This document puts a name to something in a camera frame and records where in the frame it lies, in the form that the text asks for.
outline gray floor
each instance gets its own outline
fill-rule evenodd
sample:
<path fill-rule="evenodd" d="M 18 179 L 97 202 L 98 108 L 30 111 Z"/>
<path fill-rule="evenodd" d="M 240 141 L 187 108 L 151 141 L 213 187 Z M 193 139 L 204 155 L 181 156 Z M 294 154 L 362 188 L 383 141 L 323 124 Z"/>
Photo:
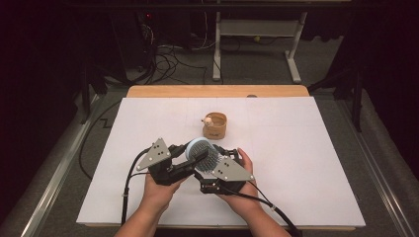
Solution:
<path fill-rule="evenodd" d="M 299 44 L 295 61 L 303 85 L 308 86 L 325 76 L 340 42 L 340 39 L 329 42 L 315 39 L 302 41 Z M 267 45 L 242 42 L 238 51 L 224 51 L 221 57 L 223 83 L 292 84 L 283 54 L 290 45 L 289 39 L 278 39 Z M 222 44 L 222 48 L 235 50 L 238 44 L 230 39 Z M 158 84 L 202 84 L 203 76 L 206 84 L 219 84 L 211 81 L 211 49 L 193 51 L 176 49 L 176 55 L 183 63 L 201 68 L 178 64 L 172 79 L 167 78 Z M 205 75 L 202 67 L 207 68 Z M 136 76 L 136 72 L 130 71 L 129 76 Z M 350 103 L 333 100 L 331 92 L 331 89 L 318 90 L 312 96 L 316 99 L 339 159 L 359 201 L 367 227 L 351 232 L 304 230 L 303 236 L 415 236 L 414 232 L 419 233 L 419 184 L 389 139 L 367 93 L 363 94 L 361 120 L 363 132 L 358 133 L 348 122 L 347 106 Z M 94 115 L 99 115 L 125 94 L 126 88 L 111 87 L 106 96 L 95 102 L 97 110 Z M 112 124 L 117 111 L 118 106 L 115 106 L 104 113 L 102 118 L 108 119 L 108 123 Z M 77 131 L 83 129 L 80 125 L 81 118 L 82 115 L 79 113 L 45 159 L 26 193 L 1 226 L 0 236 L 22 235 L 51 177 L 74 143 Z M 110 132 L 110 129 L 103 124 L 104 122 L 99 120 L 92 127 L 81 153 L 83 166 L 91 175 L 94 174 Z M 113 236 L 118 227 L 92 228 L 75 223 L 90 184 L 79 168 L 78 154 L 72 159 L 65 177 L 56 197 L 51 199 L 52 203 L 45 210 L 47 215 L 35 231 L 35 236 Z M 205 230 L 169 232 L 158 230 L 156 236 L 236 236 L 237 234 L 250 236 L 247 232 Z"/>

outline dark background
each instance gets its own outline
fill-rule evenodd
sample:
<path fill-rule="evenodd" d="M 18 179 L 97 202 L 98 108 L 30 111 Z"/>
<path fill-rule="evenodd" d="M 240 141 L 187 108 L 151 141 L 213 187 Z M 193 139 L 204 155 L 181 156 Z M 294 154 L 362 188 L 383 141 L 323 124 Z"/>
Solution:
<path fill-rule="evenodd" d="M 412 10 L 413 1 L 396 2 L 385 14 L 309 13 L 302 39 L 321 36 L 327 41 L 345 36 L 329 74 L 354 62 L 367 68 L 365 89 L 403 158 L 419 177 L 419 34 L 414 25 L 419 19 Z M 77 107 L 73 101 L 86 70 L 87 83 L 97 93 L 106 93 L 103 76 L 126 82 L 125 70 L 138 61 L 138 66 L 146 66 L 148 54 L 135 30 L 135 15 L 71 13 L 53 0 L 0 4 L 2 222 L 74 118 Z M 153 16 L 159 36 L 178 45 L 187 47 L 191 32 L 200 37 L 205 34 L 202 21 L 196 21 L 202 14 Z M 277 18 L 256 13 L 228 17 Z M 211 39 L 213 19 L 214 13 L 209 13 Z"/>

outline person's right hand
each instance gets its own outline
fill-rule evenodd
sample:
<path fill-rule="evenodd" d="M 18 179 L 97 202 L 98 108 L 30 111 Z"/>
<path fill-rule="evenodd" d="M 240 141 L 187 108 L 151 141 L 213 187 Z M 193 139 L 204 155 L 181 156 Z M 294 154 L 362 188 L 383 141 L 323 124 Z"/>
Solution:
<path fill-rule="evenodd" d="M 238 153 L 242 157 L 241 162 L 243 168 L 246 169 L 249 173 L 253 174 L 253 163 L 250 160 L 249 156 L 242 149 L 238 148 Z M 240 190 L 240 193 L 257 197 L 258 191 L 251 184 L 246 182 L 243 188 Z M 246 197 L 239 196 L 225 196 L 218 195 L 221 199 L 225 200 L 231 209 L 240 215 L 242 218 L 246 219 L 249 214 L 255 214 L 255 211 L 264 211 L 259 201 L 254 199 L 249 199 Z"/>

